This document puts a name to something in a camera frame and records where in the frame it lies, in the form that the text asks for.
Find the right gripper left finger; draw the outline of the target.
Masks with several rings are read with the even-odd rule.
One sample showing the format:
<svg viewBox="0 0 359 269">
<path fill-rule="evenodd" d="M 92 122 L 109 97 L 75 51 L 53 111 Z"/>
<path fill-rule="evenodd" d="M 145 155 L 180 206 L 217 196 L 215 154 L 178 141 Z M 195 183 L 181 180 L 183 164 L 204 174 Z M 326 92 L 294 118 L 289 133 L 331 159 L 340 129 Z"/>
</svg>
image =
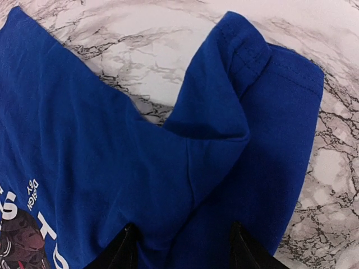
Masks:
<svg viewBox="0 0 359 269">
<path fill-rule="evenodd" d="M 139 239 L 138 228 L 134 224 L 126 224 L 86 269 L 137 269 Z"/>
</svg>

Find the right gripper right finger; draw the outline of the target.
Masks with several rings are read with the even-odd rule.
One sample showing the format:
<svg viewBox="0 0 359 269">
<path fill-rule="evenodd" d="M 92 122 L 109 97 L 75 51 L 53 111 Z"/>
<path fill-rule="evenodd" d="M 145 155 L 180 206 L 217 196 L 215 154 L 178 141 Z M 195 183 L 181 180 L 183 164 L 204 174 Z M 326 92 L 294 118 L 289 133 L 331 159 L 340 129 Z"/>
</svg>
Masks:
<svg viewBox="0 0 359 269">
<path fill-rule="evenodd" d="M 229 268 L 288 269 L 274 258 L 238 221 L 231 226 L 229 244 Z"/>
</svg>

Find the blue panda t-shirt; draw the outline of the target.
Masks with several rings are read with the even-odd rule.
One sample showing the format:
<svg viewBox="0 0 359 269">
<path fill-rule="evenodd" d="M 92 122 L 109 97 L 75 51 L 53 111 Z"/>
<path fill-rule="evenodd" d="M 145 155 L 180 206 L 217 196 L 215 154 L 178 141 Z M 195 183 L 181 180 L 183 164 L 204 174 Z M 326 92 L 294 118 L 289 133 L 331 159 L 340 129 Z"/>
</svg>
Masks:
<svg viewBox="0 0 359 269">
<path fill-rule="evenodd" d="M 13 8 L 1 29 L 1 267 L 86 268 L 134 224 L 138 268 L 272 255 L 300 195 L 324 73 L 227 12 L 162 126 Z"/>
</svg>

